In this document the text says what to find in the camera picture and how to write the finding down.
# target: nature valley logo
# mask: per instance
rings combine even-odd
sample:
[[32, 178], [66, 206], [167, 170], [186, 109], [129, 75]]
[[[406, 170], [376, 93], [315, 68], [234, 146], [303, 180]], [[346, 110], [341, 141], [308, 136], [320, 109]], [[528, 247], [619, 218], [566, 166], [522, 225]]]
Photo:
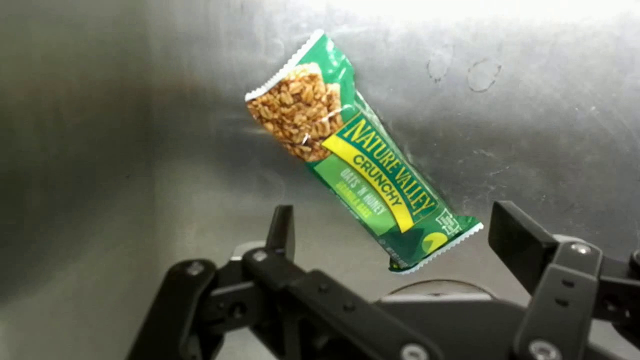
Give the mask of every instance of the nature valley logo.
[[366, 119], [357, 119], [328, 138], [324, 146], [376, 188], [400, 232], [406, 232], [435, 203], [389, 143]]

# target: metal wall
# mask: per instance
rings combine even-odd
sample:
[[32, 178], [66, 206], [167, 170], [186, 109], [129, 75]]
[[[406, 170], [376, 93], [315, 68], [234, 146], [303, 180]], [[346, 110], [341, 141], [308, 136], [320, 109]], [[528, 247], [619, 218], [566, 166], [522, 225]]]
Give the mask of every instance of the metal wall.
[[[455, 211], [516, 200], [625, 259], [640, 217], [633, 2], [0, 4], [0, 358], [122, 358], [160, 269], [224, 262], [296, 206], [298, 262], [366, 298], [458, 279], [525, 302], [486, 232], [412, 276], [243, 110], [324, 28]], [[595, 340], [616, 342], [605, 327]], [[229, 336], [222, 358], [264, 358]]]

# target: green wrapper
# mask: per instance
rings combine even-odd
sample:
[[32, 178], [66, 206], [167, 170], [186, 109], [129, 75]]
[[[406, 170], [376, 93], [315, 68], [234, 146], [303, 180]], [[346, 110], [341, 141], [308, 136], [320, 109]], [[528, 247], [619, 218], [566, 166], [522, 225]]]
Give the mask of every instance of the green wrapper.
[[392, 257], [389, 271], [412, 273], [481, 229], [454, 214], [410, 166], [325, 34], [314, 33], [246, 105], [366, 226]]

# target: nature valley granola bar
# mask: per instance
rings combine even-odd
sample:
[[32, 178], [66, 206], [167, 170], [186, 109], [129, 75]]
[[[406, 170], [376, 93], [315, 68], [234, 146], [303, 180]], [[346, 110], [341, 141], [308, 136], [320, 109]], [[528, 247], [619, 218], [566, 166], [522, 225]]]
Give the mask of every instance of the nature valley granola bar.
[[412, 273], [481, 229], [454, 214], [406, 162], [325, 34], [314, 33], [246, 105], [368, 229], [392, 257], [389, 271]]

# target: granola bar wrapper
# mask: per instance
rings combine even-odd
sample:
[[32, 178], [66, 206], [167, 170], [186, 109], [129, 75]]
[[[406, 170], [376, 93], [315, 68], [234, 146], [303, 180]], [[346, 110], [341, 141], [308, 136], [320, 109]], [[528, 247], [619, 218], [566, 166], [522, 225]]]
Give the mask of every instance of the granola bar wrapper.
[[324, 33], [243, 101], [252, 119], [378, 240], [392, 273], [417, 271], [481, 229], [454, 214], [412, 168], [356, 91], [349, 61]]

